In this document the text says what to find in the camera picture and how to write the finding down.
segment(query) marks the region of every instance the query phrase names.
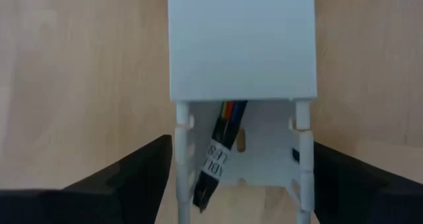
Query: cable label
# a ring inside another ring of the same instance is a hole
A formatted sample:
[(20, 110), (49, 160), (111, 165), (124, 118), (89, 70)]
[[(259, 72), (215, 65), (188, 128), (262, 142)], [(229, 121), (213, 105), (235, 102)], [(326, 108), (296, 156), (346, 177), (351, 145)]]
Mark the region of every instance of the cable label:
[(230, 153), (230, 149), (212, 139), (202, 171), (213, 178), (220, 180), (223, 168), (226, 165)]

